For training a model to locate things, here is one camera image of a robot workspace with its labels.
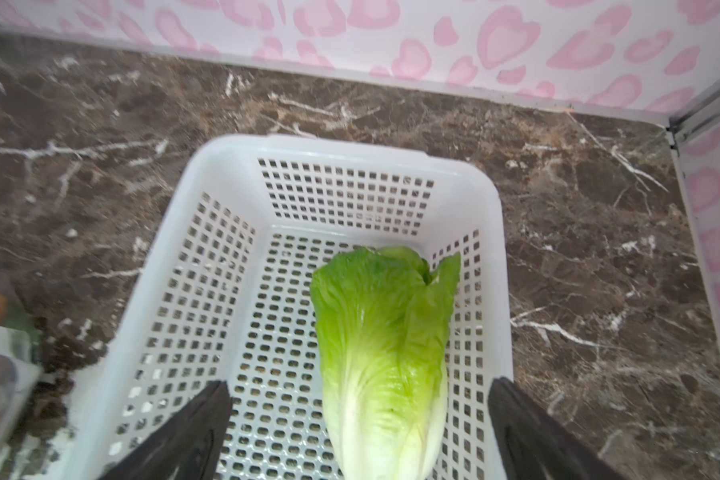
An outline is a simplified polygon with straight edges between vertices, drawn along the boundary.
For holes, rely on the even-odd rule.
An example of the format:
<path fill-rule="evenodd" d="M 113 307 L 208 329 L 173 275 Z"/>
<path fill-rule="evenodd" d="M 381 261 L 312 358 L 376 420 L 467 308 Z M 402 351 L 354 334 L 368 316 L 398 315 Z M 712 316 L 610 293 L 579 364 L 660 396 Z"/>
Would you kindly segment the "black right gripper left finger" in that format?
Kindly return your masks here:
<path fill-rule="evenodd" d="M 103 480 L 211 479 L 232 411 L 225 381 L 198 395 L 114 467 Z"/>

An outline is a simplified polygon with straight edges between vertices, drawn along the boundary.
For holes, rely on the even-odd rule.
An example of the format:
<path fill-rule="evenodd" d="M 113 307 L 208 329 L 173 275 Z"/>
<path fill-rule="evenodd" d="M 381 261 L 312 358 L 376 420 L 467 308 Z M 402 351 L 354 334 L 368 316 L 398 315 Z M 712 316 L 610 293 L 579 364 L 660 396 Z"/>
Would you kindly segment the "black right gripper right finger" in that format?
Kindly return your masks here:
<path fill-rule="evenodd" d="M 492 381 L 488 411 L 509 479 L 621 479 L 512 380 Z"/>

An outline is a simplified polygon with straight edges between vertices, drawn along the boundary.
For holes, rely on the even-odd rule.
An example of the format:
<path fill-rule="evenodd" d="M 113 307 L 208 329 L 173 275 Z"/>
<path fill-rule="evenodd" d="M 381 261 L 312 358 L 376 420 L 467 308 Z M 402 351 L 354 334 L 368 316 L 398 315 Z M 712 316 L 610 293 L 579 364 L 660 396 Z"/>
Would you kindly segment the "green toy lettuce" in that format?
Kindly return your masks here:
<path fill-rule="evenodd" d="M 347 479 L 424 479 L 447 416 L 458 254 L 431 269 L 407 247 L 360 248 L 316 270 L 323 417 Z"/>

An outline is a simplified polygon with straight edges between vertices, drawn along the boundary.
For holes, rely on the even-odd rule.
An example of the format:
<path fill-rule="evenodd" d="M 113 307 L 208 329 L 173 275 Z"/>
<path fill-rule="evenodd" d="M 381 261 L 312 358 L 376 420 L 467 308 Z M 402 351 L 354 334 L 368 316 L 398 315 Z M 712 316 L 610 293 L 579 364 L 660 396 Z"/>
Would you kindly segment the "clear zip top bag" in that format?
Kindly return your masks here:
<path fill-rule="evenodd" d="M 9 300 L 6 315 L 0 322 L 1 450 L 22 415 L 42 367 L 39 331 L 3 272 L 0 272 L 0 294 Z"/>

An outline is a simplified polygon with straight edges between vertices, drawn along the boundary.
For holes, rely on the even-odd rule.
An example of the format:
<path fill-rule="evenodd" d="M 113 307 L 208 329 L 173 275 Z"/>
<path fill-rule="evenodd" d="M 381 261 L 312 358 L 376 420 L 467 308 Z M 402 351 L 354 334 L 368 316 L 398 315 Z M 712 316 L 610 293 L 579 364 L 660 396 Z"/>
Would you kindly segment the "white perforated plastic basket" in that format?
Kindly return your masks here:
<path fill-rule="evenodd" d="M 422 152 L 229 135 L 190 160 L 53 479 L 94 479 L 207 383 L 234 399 L 220 479 L 338 479 L 327 437 L 312 273 L 338 253 L 459 254 L 435 479 L 501 479 L 491 381 L 513 374 L 503 215 L 477 168 Z"/>

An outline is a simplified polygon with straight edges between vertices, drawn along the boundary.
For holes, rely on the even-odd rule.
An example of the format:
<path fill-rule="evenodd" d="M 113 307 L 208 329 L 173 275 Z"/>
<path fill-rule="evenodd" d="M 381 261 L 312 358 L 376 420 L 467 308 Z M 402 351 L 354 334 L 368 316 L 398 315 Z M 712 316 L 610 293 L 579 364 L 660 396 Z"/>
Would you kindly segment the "aluminium corner post right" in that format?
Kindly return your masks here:
<path fill-rule="evenodd" d="M 679 151 L 720 123 L 720 79 L 669 117 L 672 148 Z"/>

